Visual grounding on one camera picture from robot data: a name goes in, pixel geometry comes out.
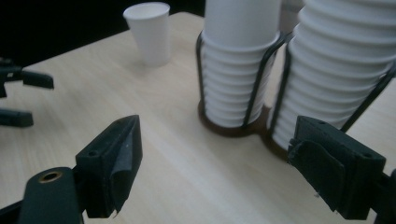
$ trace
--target black object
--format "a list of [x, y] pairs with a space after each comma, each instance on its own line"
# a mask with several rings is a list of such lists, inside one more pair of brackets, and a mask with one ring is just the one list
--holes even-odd
[[[0, 98], [7, 97], [5, 83], [23, 81], [24, 85], [54, 89], [53, 79], [49, 75], [22, 70], [10, 59], [0, 58]], [[13, 127], [30, 127], [33, 117], [27, 111], [0, 109], [0, 125]]]
[[318, 119], [300, 116], [290, 140], [289, 162], [345, 219], [396, 223], [396, 171], [382, 173], [386, 159]]
[[0, 210], [2, 224], [79, 224], [109, 217], [129, 197], [143, 158], [138, 116], [114, 121], [76, 156], [77, 165], [33, 176], [23, 200]]

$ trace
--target single white cup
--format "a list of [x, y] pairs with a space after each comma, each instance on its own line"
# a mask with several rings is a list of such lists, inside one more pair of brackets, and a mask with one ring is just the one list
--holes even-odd
[[123, 12], [136, 45], [148, 66], [162, 66], [171, 58], [169, 5], [160, 2], [142, 3]]

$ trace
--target stacked white cup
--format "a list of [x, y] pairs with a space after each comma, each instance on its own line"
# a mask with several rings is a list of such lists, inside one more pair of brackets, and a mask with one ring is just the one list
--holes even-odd
[[396, 59], [396, 1], [304, 2], [273, 134], [285, 149], [298, 115], [341, 128]]
[[[202, 31], [205, 114], [225, 128], [243, 124], [263, 54], [278, 39], [280, 0], [207, 0]], [[261, 113], [272, 60], [249, 123]]]

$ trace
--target table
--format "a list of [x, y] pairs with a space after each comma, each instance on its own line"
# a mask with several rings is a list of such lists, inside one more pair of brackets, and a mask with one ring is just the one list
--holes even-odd
[[[110, 219], [86, 223], [373, 223], [333, 213], [302, 175], [267, 150], [258, 135], [227, 138], [198, 119], [194, 45], [204, 21], [171, 16], [173, 58], [146, 67], [130, 32], [28, 68], [51, 74], [55, 90], [7, 84], [0, 106], [28, 110], [35, 125], [0, 127], [0, 207], [22, 198], [26, 181], [75, 155], [112, 121], [138, 114], [144, 157], [129, 200]], [[277, 54], [266, 103], [283, 66]], [[396, 82], [391, 82], [348, 132], [396, 168]]]

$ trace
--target black wire cup holder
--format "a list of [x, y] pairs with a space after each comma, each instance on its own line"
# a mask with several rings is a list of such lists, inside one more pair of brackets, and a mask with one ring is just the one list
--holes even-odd
[[[247, 111], [244, 117], [244, 121], [240, 127], [235, 128], [225, 128], [221, 127], [218, 124], [212, 122], [205, 114], [205, 94], [204, 94], [204, 78], [203, 78], [203, 67], [202, 67], [202, 45], [204, 44], [204, 40], [202, 39], [202, 33], [198, 35], [195, 51], [196, 51], [196, 59], [197, 59], [197, 69], [198, 69], [198, 77], [199, 77], [199, 89], [200, 89], [200, 102], [198, 104], [198, 116], [200, 121], [206, 126], [210, 131], [217, 133], [222, 136], [227, 137], [244, 137], [251, 134], [258, 134], [266, 147], [272, 151], [276, 156], [278, 156], [281, 160], [288, 160], [288, 152], [287, 150], [280, 147], [272, 138], [274, 133], [274, 128], [276, 126], [276, 121], [279, 116], [280, 107], [282, 105], [283, 96], [285, 93], [286, 86], [288, 84], [289, 74], [290, 74], [290, 66], [291, 66], [291, 55], [289, 52], [288, 39], [289, 35], [281, 34], [278, 40], [262, 55], [262, 59], [260, 62], [259, 70], [257, 72], [256, 80], [253, 85], [253, 90], [250, 95], [249, 103], [247, 106]], [[285, 62], [283, 65], [282, 77], [279, 84], [279, 90], [276, 97], [276, 102], [273, 106], [273, 114], [272, 119], [270, 120], [270, 125], [267, 128], [267, 120], [269, 119], [269, 111], [271, 108], [266, 107], [265, 105], [262, 107], [262, 112], [259, 117], [251, 123], [249, 122], [250, 114], [252, 108], [254, 106], [254, 102], [257, 97], [257, 92], [260, 87], [260, 83], [262, 81], [262, 75], [265, 67], [270, 61], [272, 56], [276, 56], [277, 51], [280, 47], [286, 44], [285, 49]], [[346, 132], [356, 120], [363, 114], [363, 112], [369, 107], [369, 105], [375, 100], [375, 98], [388, 86], [390, 81], [396, 77], [396, 63], [393, 63], [392, 67], [388, 70], [388, 72], [380, 78], [377, 85], [373, 88], [367, 98], [361, 103], [361, 105], [357, 108], [357, 110], [351, 115], [351, 117], [346, 121], [343, 127], [340, 129], [342, 132]]]

